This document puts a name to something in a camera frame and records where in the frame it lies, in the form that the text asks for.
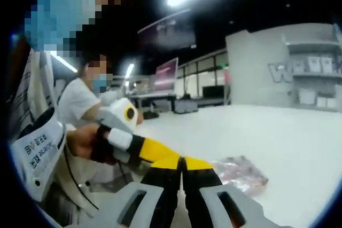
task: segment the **white shirt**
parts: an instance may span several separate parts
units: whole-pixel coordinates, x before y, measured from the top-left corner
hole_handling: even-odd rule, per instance
[[[58,103],[58,109],[65,123],[79,128],[89,123],[89,121],[82,119],[85,112],[99,103],[101,100],[80,78],[76,78],[64,89]]]
[[[121,99],[122,97],[124,97],[122,89],[117,91],[109,90],[100,94],[101,102],[105,106],[109,106],[111,103]]]

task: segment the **white table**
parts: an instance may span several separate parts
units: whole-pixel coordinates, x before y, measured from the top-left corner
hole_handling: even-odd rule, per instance
[[[307,228],[342,176],[342,114],[300,109],[220,106],[161,114],[137,134],[205,160],[245,155],[269,178],[254,198],[278,225]],[[191,227],[180,200],[173,227]]]

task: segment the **white box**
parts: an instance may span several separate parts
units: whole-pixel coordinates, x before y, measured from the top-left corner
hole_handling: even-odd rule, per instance
[[[292,67],[293,67],[293,73],[304,72],[304,62],[302,60],[293,60]]]
[[[333,73],[332,70],[332,59],[329,57],[322,57],[321,58],[321,64],[323,73]]]
[[[327,107],[335,109],[337,107],[336,99],[335,98],[327,98]]]
[[[309,69],[311,72],[322,72],[320,58],[317,56],[308,57]]]
[[[317,107],[326,107],[327,99],[326,97],[317,97]]]
[[[299,89],[299,103],[314,105],[316,100],[316,92],[311,89]]]

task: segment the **pink plastic bag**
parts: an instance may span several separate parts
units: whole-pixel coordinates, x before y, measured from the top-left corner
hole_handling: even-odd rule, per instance
[[[215,172],[223,184],[231,184],[248,196],[260,194],[266,187],[268,178],[245,156],[211,161]]]

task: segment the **blue face mask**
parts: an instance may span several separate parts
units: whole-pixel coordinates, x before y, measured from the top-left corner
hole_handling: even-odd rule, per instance
[[[94,79],[92,86],[94,88],[95,93],[104,93],[108,90],[108,80],[107,80],[107,74],[99,74]]]

